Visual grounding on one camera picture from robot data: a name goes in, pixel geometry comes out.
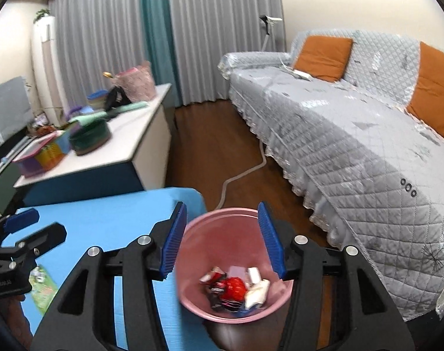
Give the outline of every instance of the green bowl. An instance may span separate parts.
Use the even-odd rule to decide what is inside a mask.
[[[69,138],[71,148],[78,156],[90,153],[111,138],[111,132],[105,119],[96,119],[84,125]]]

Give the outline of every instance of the curtain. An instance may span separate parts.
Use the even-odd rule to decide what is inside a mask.
[[[49,0],[57,18],[57,46],[70,107],[109,88],[103,71],[116,74],[146,57],[141,0]]]
[[[169,0],[142,0],[144,31],[148,59],[152,65],[153,77],[157,84],[171,83],[171,96],[164,105],[180,106],[180,85]]]
[[[170,0],[170,8],[185,105],[225,98],[220,58],[227,52],[260,51],[265,26],[259,16],[283,17],[281,0]],[[283,23],[276,26],[275,38],[267,50],[285,51]]]

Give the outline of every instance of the gray curtain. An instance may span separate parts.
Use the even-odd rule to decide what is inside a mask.
[[[70,106],[109,88],[113,74],[146,59],[141,0],[49,0],[57,18],[58,56]]]
[[[220,58],[227,52],[260,51],[265,26],[259,16],[283,17],[281,0],[170,0],[170,8],[185,105],[225,98]],[[267,50],[285,51],[283,23],[275,37],[275,48],[270,44]]]

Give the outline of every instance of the green paper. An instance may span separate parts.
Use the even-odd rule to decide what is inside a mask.
[[[128,111],[134,111],[135,109],[145,108],[149,105],[146,101],[138,101],[137,103],[128,104],[127,106],[119,106],[118,108],[113,108],[113,112],[128,112]],[[83,114],[80,116],[73,117],[71,120],[69,120],[70,123],[73,123],[74,121],[79,122],[82,126],[90,124],[92,121],[99,119],[99,118],[105,118],[108,116],[108,113],[111,112],[95,112],[91,114]]]
[[[30,272],[30,285],[32,285],[33,302],[42,315],[45,315],[51,301],[58,292],[58,287],[50,277],[45,267],[39,265]]]

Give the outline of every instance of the trash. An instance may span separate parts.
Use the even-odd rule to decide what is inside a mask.
[[[202,276],[199,281],[204,285],[212,285],[214,282],[219,281],[226,276],[226,273],[222,269],[219,267],[214,267],[209,273]]]
[[[270,281],[262,279],[256,267],[232,266],[228,273],[214,267],[199,281],[204,286],[212,310],[227,310],[237,318],[260,309],[267,300],[270,287]]]

